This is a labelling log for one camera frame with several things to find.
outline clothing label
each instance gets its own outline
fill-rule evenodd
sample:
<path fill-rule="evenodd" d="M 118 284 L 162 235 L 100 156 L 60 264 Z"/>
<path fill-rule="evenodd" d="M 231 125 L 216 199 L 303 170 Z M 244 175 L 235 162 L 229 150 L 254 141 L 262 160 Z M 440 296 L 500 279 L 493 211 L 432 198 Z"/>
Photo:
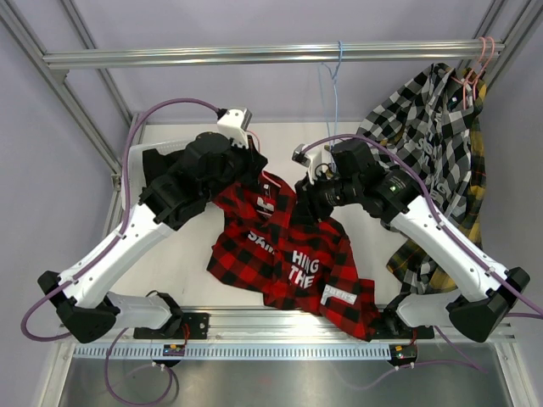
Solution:
<path fill-rule="evenodd" d="M 274 253 L 275 250 L 273 249 L 273 247 L 270 244 L 267 243 L 266 240 L 264 240 L 264 237 L 258 236 L 253 231 L 249 231 L 249 235 L 247 235 L 247 238 L 251 242 L 255 242 L 256 244 L 261 246 L 264 250 L 267 250 L 270 253 Z"/>
<path fill-rule="evenodd" d="M 269 210 L 270 212 L 273 212 L 275 210 L 275 207 L 271 203 L 264 202 L 264 199 L 262 199 L 262 197 L 258 197 L 256 199 L 256 204 L 265 210 Z"/>
<path fill-rule="evenodd" d="M 326 305 L 326 300 L 330 297 L 341 299 L 347 304 L 354 305 L 356 301 L 356 295 L 347 293 L 346 291 L 340 290 L 339 288 L 329 286 L 328 284 L 324 287 L 321 297 L 321 305 Z"/>
<path fill-rule="evenodd" d="M 307 254 L 294 250 L 292 262 L 294 264 L 290 266 L 288 279 L 302 288 L 311 287 L 315 282 L 315 274 L 319 271 L 319 259 L 311 260 Z"/>
<path fill-rule="evenodd" d="M 266 195 L 266 198 L 272 199 L 272 195 L 270 194 L 270 186 L 268 184 L 264 184 L 262 186 L 262 189 L 264 189 L 264 194 Z"/>

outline black bracket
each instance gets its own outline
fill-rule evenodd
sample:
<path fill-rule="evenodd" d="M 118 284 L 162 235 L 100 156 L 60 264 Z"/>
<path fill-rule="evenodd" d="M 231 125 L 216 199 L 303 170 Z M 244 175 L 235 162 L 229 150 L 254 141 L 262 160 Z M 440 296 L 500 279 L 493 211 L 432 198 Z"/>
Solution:
<path fill-rule="evenodd" d="M 413 338 L 413 331 L 417 329 L 418 339 L 434 339 L 434 329 L 431 326 L 418 326 L 417 328 L 411 328 L 407 326 L 400 317 L 396 314 L 396 308 L 403 298 L 407 294 L 400 294 L 398 297 L 392 300 L 392 302 L 383 309 L 381 312 L 381 318 L 376 320 L 373 324 L 375 333 L 372 335 L 372 339 L 379 340 L 411 340 Z"/>
<path fill-rule="evenodd" d="M 520 267 L 506 272 L 506 281 L 520 293 L 529 283 L 529 275 Z M 488 298 L 476 302 L 468 302 L 463 296 L 447 305 L 452 325 L 465 337 L 483 343 L 500 324 L 512 307 L 517 297 L 507 288 L 500 286 L 497 291 L 488 291 Z"/>
<path fill-rule="evenodd" d="M 210 315 L 205 312 L 184 312 L 179 329 L 168 336 L 168 339 L 185 340 L 183 326 L 188 327 L 188 340 L 207 339 L 207 332 L 210 329 Z M 136 328 L 134 339 L 165 339 L 164 335 L 148 328 Z"/>
<path fill-rule="evenodd" d="M 59 286 L 59 273 L 44 272 L 37 283 L 44 294 L 49 294 Z M 80 308 L 73 298 L 66 298 L 60 292 L 51 298 L 60 320 L 81 343 L 90 343 L 105 335 L 114 325 L 120 310 L 106 297 L 94 309 Z"/>
<path fill-rule="evenodd" d="M 409 365 L 411 362 L 415 363 L 418 356 L 417 345 L 389 345 L 390 360 L 389 363 L 392 366 Z"/>

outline black and white plaid shirt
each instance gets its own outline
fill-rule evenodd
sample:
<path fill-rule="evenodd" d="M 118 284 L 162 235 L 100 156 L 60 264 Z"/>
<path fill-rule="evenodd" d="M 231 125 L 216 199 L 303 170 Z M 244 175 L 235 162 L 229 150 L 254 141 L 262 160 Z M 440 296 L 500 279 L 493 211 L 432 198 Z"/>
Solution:
<path fill-rule="evenodd" d="M 446 64 L 430 65 L 376 107 L 361 122 L 357 134 L 380 142 L 410 165 L 445 216 L 460 226 L 473 181 L 470 128 L 482 100 L 474 103 L 468 86 L 467 108 L 463 109 L 462 85 L 451 79 L 455 74 Z M 397 166 L 376 148 L 372 153 L 385 169 Z M 436 293 L 455 288 L 450 282 L 430 287 L 437 265 L 413 242 L 400 248 L 387 266 L 402 281 L 402 291 Z"/>

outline metal rail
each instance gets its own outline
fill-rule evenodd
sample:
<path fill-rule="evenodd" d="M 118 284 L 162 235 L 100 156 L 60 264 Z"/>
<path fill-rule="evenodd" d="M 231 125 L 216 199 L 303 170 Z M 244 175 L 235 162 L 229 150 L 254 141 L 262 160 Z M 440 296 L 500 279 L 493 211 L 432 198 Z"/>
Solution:
<path fill-rule="evenodd" d="M 494 27 L 494 24 L 500 17 L 501 12 L 503 11 L 503 6 L 505 5 L 506 0 L 492 0 L 489 7 L 484 13 L 484 17 L 479 23 L 477 30 L 473 34 L 473 38 L 479 38 L 481 36 L 488 36 L 490 31 Z M 470 60 L 464 59 L 459 65 L 458 70 L 462 72 L 469 66 Z"/>
<path fill-rule="evenodd" d="M 517 56 L 522 52 L 528 40 L 543 21 L 543 0 L 528 0 L 518 11 L 515 23 L 507 29 L 505 43 L 507 48 L 489 69 L 485 80 L 490 90 L 503 76 Z"/>
<path fill-rule="evenodd" d="M 92 39 L 91 32 L 88 30 L 87 25 L 85 24 L 85 20 L 81 16 L 81 13 L 75 5 L 74 1 L 59 0 L 59 2 L 60 5 L 63 7 L 64 11 L 66 12 L 68 21 L 71 23 L 74 31 L 76 32 L 81 45 L 86 49 L 96 49 L 97 47 L 94 43 L 94 40 Z M 107 89 L 109 95 L 111 96 L 111 100 L 113 101 L 115 107 L 117 108 L 117 110 L 119 110 L 120 116 L 125 121 L 125 124 L 127 126 L 130 126 L 132 122 L 132 114 L 130 113 L 130 109 L 126 104 L 125 99 L 122 97 L 122 94 L 117 88 L 113 77 L 107 70 L 99 70 L 97 73 L 100 77 L 100 80 Z"/>
<path fill-rule="evenodd" d="M 386 343 L 119 343 L 112 360 L 390 360 Z M 105 359 L 107 342 L 78 344 L 75 359 Z"/>
<path fill-rule="evenodd" d="M 482 49 L 479 40 L 352 43 L 344 44 L 343 61 L 472 59 L 478 57 Z M 498 42 L 495 58 L 503 49 L 503 44 Z M 487 51 L 487 56 L 490 56 L 490 50 Z M 82 50 L 49 53 L 43 56 L 43 60 L 51 70 L 77 70 L 138 66 L 315 63 L 337 61 L 338 57 L 338 44 L 331 43 L 269 47 Z"/>
<path fill-rule="evenodd" d="M 59 78 L 43 62 L 44 47 L 28 26 L 20 11 L 9 1 L 0 0 L 0 21 L 9 34 L 19 44 L 21 50 L 35 66 L 43 80 L 49 85 L 59 101 L 64 105 L 71 117 L 76 121 L 87 139 L 91 142 L 107 166 L 116 174 L 120 174 L 120 161 L 113 148 L 93 123 L 90 115 L 79 103 L 74 93 L 59 81 Z"/>

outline red plaid shirt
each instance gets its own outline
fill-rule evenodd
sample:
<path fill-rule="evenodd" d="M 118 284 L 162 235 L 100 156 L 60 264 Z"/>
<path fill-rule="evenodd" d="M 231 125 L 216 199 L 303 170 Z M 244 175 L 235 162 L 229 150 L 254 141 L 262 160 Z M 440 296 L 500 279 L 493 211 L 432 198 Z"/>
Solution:
<path fill-rule="evenodd" d="M 374 283 L 358 278 L 344 228 L 332 218 L 307 225 L 291 217 L 294 191 L 267 175 L 281 186 L 266 201 L 275 207 L 269 218 L 255 208 L 262 195 L 239 183 L 214 199 L 225 212 L 225 229 L 207 270 L 225 284 L 263 293 L 265 305 L 323 315 L 342 331 L 370 340 L 370 324 L 379 317 Z"/>

